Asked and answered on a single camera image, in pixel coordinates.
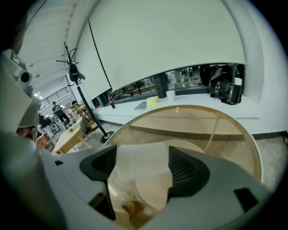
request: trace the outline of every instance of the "white counter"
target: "white counter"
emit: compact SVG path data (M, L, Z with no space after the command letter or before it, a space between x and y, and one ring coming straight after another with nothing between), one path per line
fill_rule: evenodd
M261 115L259 114L259 104L249 98L243 99L241 103L232 106L222 103L219 99L211 98L209 94L182 95L176 96L173 103L168 102L167 98L164 98L160 99L159 103L154 107L140 111L134 110L136 106L144 101L146 100L116 104L115 109L111 106L107 106L96 109L95 113L101 120L126 124L139 115L158 108L176 105L197 105L219 110L235 118L251 134L281 131L265 129L264 121L261 119Z

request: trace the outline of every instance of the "person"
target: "person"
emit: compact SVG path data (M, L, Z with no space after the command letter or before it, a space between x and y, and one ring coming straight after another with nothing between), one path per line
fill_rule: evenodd
M18 128L16 133L23 138L35 141L35 126L29 126L29 127L24 127L24 128Z
M141 95L142 93L141 93L141 83L140 83L140 81L137 81L136 82L136 87L137 87L137 89L138 89L138 92L139 92L139 94Z
M63 118L65 118L67 121L69 121L69 118L67 117L67 115L63 112L63 110L61 109L61 107L59 105L56 105L56 102L53 102L52 111L54 114L56 114L59 117L61 122L64 122Z
M44 119L45 119L45 121L46 121L48 124L50 124L50 123L52 122L52 120L50 119L50 117L45 117Z
M115 105L114 105L114 101L111 95L108 95L108 100L109 100L109 104L112 106L113 109L115 109Z
M49 124L51 123L51 121L48 121L42 114L39 114L39 123L42 129L47 133L47 135L52 138L53 134L49 129Z

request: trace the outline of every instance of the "glass tabletop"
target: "glass tabletop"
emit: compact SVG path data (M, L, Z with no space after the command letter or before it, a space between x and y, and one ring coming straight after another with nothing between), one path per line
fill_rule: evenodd
M107 144L164 142L229 160L261 180L256 145L240 123L202 106L169 106L147 112L122 126Z

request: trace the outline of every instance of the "white wall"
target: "white wall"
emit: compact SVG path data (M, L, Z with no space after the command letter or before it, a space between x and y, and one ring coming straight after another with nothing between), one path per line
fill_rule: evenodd
M57 92L58 90L66 86L67 85L65 79L63 77L59 77L39 88L34 88L33 92L37 93L39 96L42 96L43 99L45 99L46 97L50 96L51 94Z
M264 60L264 84L260 101L260 121L250 128L261 133L287 130L288 120L288 60L272 27L250 2L246 7L261 38Z
M245 63L220 0L103 0L90 22L113 89L185 66Z
M94 46L88 22L79 40L75 60L79 62L77 65L78 70L85 76L85 80L82 80L82 85L85 87L87 99L93 100L110 89Z
M222 0L240 34L246 58L244 94L260 102L264 83L264 60L260 35L245 1Z
M82 30L87 21L86 17L91 14L99 1L100 0L81 0L77 2L70 22L67 38L67 46L71 47L71 49L77 46Z

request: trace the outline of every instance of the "cup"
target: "cup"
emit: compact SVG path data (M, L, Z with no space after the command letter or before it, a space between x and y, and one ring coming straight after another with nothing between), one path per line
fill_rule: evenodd
M175 101L175 90L169 90L166 92L168 102L174 102Z

